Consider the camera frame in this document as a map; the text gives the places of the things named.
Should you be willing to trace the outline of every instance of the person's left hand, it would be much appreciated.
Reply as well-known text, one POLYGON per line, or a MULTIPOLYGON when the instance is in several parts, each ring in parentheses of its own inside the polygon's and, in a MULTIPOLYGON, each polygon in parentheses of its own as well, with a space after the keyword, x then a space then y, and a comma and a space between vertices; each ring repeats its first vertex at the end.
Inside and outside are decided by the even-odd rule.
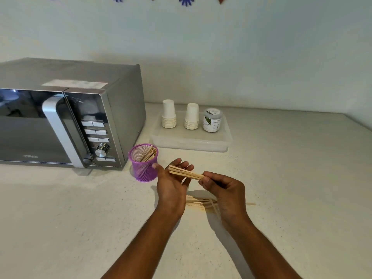
MULTIPOLYGON (((181 162, 180 158, 175 159, 170 164, 182 169, 192 171, 194 166, 187 161, 181 162)), ((159 195, 159 202, 156 209, 166 213, 170 217, 179 220, 185 211, 186 191, 191 182, 190 178, 170 174, 168 167, 164 169, 160 164, 153 164, 153 168, 158 172, 158 184, 156 191, 159 195)))

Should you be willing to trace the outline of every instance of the person's left arm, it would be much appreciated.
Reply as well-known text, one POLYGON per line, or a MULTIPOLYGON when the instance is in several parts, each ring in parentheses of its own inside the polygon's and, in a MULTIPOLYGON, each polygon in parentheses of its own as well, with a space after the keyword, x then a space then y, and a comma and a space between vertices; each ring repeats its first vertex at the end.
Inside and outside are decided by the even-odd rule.
MULTIPOLYGON (((180 158, 171 164, 190 171, 194 169, 187 161, 181 163, 180 158)), ((182 182, 183 177, 170 174, 161 165, 154 164, 153 167, 158 172, 158 205, 102 279, 151 279, 170 234, 183 215, 191 179, 186 178, 182 182)))

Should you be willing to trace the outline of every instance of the microwave handle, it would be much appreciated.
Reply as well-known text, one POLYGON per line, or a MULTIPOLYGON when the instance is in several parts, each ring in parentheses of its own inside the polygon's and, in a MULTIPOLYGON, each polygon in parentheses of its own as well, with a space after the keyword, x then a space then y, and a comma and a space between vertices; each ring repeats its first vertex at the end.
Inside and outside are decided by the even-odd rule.
POLYGON ((87 168, 91 164, 91 160, 80 158, 57 112, 57 105, 63 100, 64 96, 62 94, 54 95, 44 101, 42 110, 73 166, 76 168, 87 168))

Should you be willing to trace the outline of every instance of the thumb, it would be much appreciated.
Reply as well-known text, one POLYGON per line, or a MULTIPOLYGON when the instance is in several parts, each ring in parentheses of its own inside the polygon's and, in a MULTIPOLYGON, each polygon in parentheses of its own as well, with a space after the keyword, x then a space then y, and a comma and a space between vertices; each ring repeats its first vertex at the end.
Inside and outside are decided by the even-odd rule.
POLYGON ((165 170, 160 164, 153 163, 152 168, 155 169, 158 172, 158 178, 162 177, 162 176, 165 176, 165 170))
POLYGON ((215 195, 216 197, 220 197, 221 194, 223 193, 223 188, 221 188, 220 186, 218 186, 216 184, 216 182, 214 182, 212 179, 210 179, 209 177, 204 177, 203 180, 201 181, 201 185, 203 186, 204 189, 206 189, 207 191, 211 192, 213 195, 215 195))

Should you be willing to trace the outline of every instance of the purple pen holder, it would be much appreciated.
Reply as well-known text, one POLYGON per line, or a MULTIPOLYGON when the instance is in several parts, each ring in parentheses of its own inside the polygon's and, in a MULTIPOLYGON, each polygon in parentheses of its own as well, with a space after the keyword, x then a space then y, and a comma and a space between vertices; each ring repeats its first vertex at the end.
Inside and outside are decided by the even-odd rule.
POLYGON ((129 160, 133 165, 134 177, 140 182, 150 182, 157 177, 157 171, 152 168, 152 164, 158 162, 158 148, 155 147, 156 155, 153 159, 146 162, 139 161, 147 153, 151 146, 155 147, 151 144, 136 145, 132 148, 132 150, 129 151, 128 154, 129 160))

